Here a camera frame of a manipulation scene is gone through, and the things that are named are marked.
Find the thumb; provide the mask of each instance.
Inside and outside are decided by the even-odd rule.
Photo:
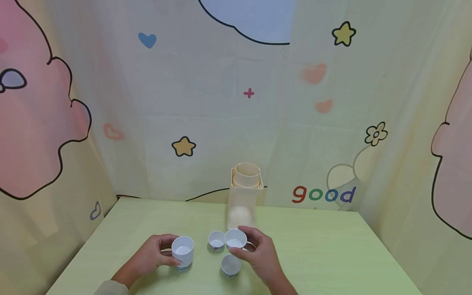
[[[159,257],[159,264],[158,266],[161,266],[161,265],[167,265],[167,266],[179,266],[181,265],[182,263],[180,262],[180,260],[174,258],[174,257],[167,257],[167,256],[161,256]]]
[[[231,247],[229,249],[229,252],[233,254],[234,256],[236,256],[237,258],[244,260],[246,262],[249,262],[249,260],[251,259],[252,253],[249,251],[244,251],[243,249]]]

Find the hand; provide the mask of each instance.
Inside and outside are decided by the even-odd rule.
[[[176,235],[152,235],[136,253],[111,278],[125,285],[128,290],[141,276],[156,270],[161,265],[176,266],[181,262],[172,257],[170,249]]]
[[[296,295],[296,291],[286,278],[278,261],[275,245],[269,236],[256,228],[238,227],[246,233],[247,243],[244,246],[248,251],[239,248],[230,248],[229,252],[237,258],[248,262],[258,277],[269,288],[272,295]]]

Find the blue heart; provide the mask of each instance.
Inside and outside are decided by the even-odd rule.
[[[154,34],[151,34],[148,36],[144,33],[139,33],[138,38],[141,41],[141,43],[147,48],[152,48],[154,44],[156,44],[156,41],[157,41],[157,37]]]
[[[101,213],[101,207],[100,207],[100,203],[97,201],[97,203],[95,203],[95,209],[90,213],[90,220],[97,219],[97,217],[100,216],[100,213]]]

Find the cartoon eye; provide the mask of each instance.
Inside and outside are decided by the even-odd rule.
[[[7,68],[0,73],[0,93],[6,89],[20,89],[26,86],[26,78],[14,68]]]

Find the flower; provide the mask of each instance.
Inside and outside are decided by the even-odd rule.
[[[365,143],[370,143],[371,146],[376,146],[380,140],[384,140],[388,132],[384,130],[385,122],[380,122],[377,127],[370,126],[365,131],[367,133],[367,137],[364,139]]]

